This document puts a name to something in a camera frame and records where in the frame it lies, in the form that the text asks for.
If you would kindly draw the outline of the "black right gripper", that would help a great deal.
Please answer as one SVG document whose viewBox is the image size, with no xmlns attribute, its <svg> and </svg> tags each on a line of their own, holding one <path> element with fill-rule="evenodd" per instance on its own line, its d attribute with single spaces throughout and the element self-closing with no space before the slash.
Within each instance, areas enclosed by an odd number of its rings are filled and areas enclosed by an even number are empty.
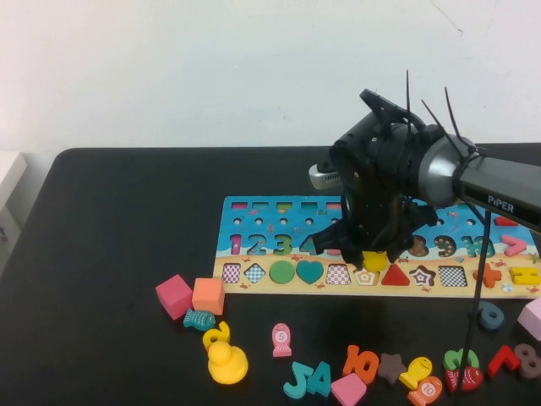
<svg viewBox="0 0 541 406">
<path fill-rule="evenodd" d="M 312 235 L 314 248 L 318 254 L 340 250 L 342 259 L 357 269 L 363 268 L 363 251 L 386 251 L 388 267 L 408 263 L 408 256 L 399 252 L 412 246 L 417 230 L 438 220 L 433 207 L 400 193 L 361 195 L 346 190 L 341 210 L 341 219 Z"/>
</svg>

